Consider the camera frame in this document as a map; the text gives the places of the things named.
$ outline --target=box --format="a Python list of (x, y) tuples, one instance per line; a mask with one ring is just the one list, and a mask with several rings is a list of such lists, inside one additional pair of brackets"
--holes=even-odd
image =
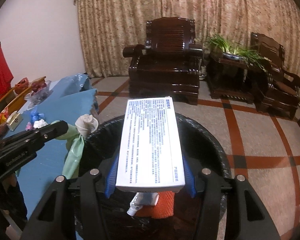
[(172, 98), (128, 100), (116, 187), (131, 192), (178, 192), (184, 185)]
[(9, 130), (14, 131), (22, 120), (22, 115), (20, 113), (17, 113), (17, 111), (14, 111), (7, 119), (7, 126)]

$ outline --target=orange sponge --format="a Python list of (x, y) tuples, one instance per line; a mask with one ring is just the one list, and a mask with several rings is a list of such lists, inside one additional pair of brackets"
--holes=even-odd
[(143, 206), (137, 213), (138, 217), (151, 217), (161, 219), (173, 216), (174, 195), (172, 191), (159, 192), (159, 200), (156, 206)]

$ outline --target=silver bolt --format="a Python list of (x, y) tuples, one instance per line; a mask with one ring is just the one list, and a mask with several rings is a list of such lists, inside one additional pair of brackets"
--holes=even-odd
[(56, 178), (57, 182), (63, 182), (64, 180), (65, 180), (65, 177), (61, 176), (61, 175)]
[(209, 175), (209, 174), (211, 173), (211, 170), (208, 169), (208, 168), (204, 168), (204, 169), (202, 169), (201, 172), (202, 172), (203, 174), (205, 174), (205, 175)]
[(90, 171), (90, 174), (91, 175), (97, 175), (99, 173), (99, 170), (98, 169), (92, 169), (91, 171)]
[(238, 175), (237, 180), (238, 181), (244, 181), (246, 178), (243, 175)]

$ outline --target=trash can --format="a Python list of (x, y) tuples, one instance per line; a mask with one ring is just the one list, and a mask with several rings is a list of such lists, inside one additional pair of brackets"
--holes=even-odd
[[(181, 151), (199, 159), (202, 166), (218, 175), (231, 178), (226, 154), (218, 140), (201, 124), (181, 114), (176, 114)], [(121, 142), (124, 115), (104, 122), (91, 134), (84, 146), (79, 176), (97, 168), (102, 160), (111, 158)], [(131, 217), (126, 212), (134, 192), (115, 189), (109, 199), (99, 194), (102, 214), (111, 239), (191, 239), (195, 232), (201, 198), (191, 198), (183, 188), (175, 194), (174, 215), (166, 219)], [(220, 219), (226, 211), (226, 196), (222, 196)], [(76, 230), (82, 235), (79, 211), (80, 201), (75, 200)]]

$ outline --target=beige cloth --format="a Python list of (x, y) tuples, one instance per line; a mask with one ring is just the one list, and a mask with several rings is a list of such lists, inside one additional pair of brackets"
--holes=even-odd
[(218, 32), (243, 46), (264, 33), (286, 49), (287, 70), (300, 76), (300, 10), (293, 0), (75, 0), (86, 71), (91, 77), (128, 74), (127, 45), (146, 40), (146, 21), (195, 19), (203, 42)]

